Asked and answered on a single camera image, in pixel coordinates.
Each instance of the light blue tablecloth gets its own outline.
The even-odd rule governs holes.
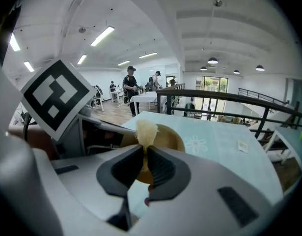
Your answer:
[[[136,129],[136,121],[150,120],[174,129],[182,138],[186,153],[222,164],[256,187],[273,205],[283,199],[275,169],[254,135],[244,126],[214,121],[142,112],[123,127]],[[248,144],[248,154],[238,150],[238,140]],[[131,212],[143,216],[147,207],[147,184],[135,181],[129,190]]]

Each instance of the ceiling beam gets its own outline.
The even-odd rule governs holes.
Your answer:
[[[210,18],[211,17],[211,9],[197,9],[197,10],[183,10],[177,11],[177,19],[188,19],[188,18]],[[255,28],[258,28],[267,34],[275,37],[279,41],[286,43],[287,40],[284,35],[278,33],[275,29],[267,26],[259,20],[250,18],[249,16],[224,11],[224,10],[216,10],[213,14],[214,18],[227,19],[231,21],[236,21],[238,23],[246,24]]]
[[[131,0],[153,22],[161,32],[178,62],[184,68],[185,56],[179,34],[176,12],[168,0]]]
[[[230,54],[239,54],[241,56],[245,56],[251,59],[257,59],[258,57],[252,53],[249,52],[244,52],[244,51],[240,51],[240,50],[234,50],[231,48],[226,48],[226,47],[202,47],[201,46],[188,46],[185,47],[185,52],[186,51],[216,51],[216,52],[222,52],[222,53],[230,53]]]
[[[188,33],[183,33],[182,34],[182,39],[191,39],[191,38],[205,38],[206,33],[205,32],[188,32]],[[240,37],[240,36],[233,36],[233,34],[229,33],[220,33],[220,32],[210,32],[209,36],[207,38],[215,38],[215,39],[223,39],[223,40],[228,40],[228,41],[235,41],[239,42],[242,44],[250,45],[255,48],[261,49],[265,52],[270,53],[271,49],[267,45],[257,43],[251,39],[247,39],[245,37]]]
[[[83,0],[73,0],[69,6],[69,10],[61,25],[60,31],[57,32],[57,43],[55,45],[55,57],[59,56],[64,51],[64,41],[69,32],[71,22]]]

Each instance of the black metal railing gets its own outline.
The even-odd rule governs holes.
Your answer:
[[[176,89],[185,89],[185,83],[182,84],[176,84],[167,88],[163,88],[160,90],[176,90]],[[167,98],[167,105],[173,106],[174,108],[179,104],[179,100],[180,100],[181,96],[172,96],[170,99]],[[161,101],[161,97],[159,95],[157,95],[157,102]],[[160,113],[161,111],[161,105],[157,104],[157,112]]]
[[[247,103],[251,105],[256,105],[265,108],[263,116],[260,117],[253,117],[253,116],[245,116],[240,114],[233,114],[233,113],[224,113],[224,112],[217,112],[217,111],[207,111],[207,110],[197,110],[197,109],[191,109],[191,112],[195,113],[207,113],[207,114],[214,114],[214,115],[222,115],[222,116],[231,116],[231,117],[240,117],[240,118],[249,118],[254,120],[259,120],[260,125],[259,128],[256,130],[255,137],[258,138],[260,133],[265,133],[266,131],[262,131],[262,128],[264,126],[264,123],[266,121],[268,122],[275,122],[275,123],[281,123],[286,124],[291,127],[302,127],[302,125],[299,125],[300,119],[302,118],[302,113],[284,107],[282,105],[278,105],[273,102],[256,99],[252,97],[247,97],[243,95],[237,95],[232,93],[223,93],[223,92],[210,92],[210,91],[202,91],[202,90],[187,90],[187,89],[160,89],[156,91],[157,93],[157,101],[158,101],[158,108],[157,112],[161,112],[160,104],[161,104],[161,96],[167,96],[167,114],[171,115],[173,114],[174,110],[178,111],[189,111],[189,109],[186,108],[176,108],[175,105],[172,105],[172,98],[174,97],[198,97],[198,98],[213,98],[213,99],[220,99],[220,100],[227,100],[227,101],[234,101],[234,102],[240,102],[240,103]],[[291,114],[294,117],[297,117],[296,124],[294,122],[287,122],[287,121],[279,121],[279,120],[273,120],[273,119],[267,119],[269,109],[274,109],[277,111],[281,111],[284,113]]]
[[[265,100],[265,101],[269,101],[269,102],[276,103],[279,105],[285,105],[288,103],[288,102],[283,102],[281,100],[267,96],[265,94],[250,91],[250,90],[243,89],[243,88],[238,88],[238,95],[242,95],[242,96],[246,96],[246,97],[250,97],[250,98],[254,98],[254,99],[259,99],[259,100]]]

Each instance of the black cap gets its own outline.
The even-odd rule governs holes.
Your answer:
[[[136,69],[135,69],[133,66],[131,66],[131,65],[129,65],[128,68],[127,68],[127,71],[129,71],[129,70],[134,70],[134,71],[136,71]]]

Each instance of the glass door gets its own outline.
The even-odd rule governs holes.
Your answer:
[[[170,87],[171,84],[170,84],[170,80],[172,80],[173,77],[172,76],[166,76],[166,87]]]
[[[219,77],[197,76],[195,82],[196,90],[227,92],[228,79]],[[213,98],[195,98],[195,108],[201,110],[210,110],[223,112],[225,101]]]

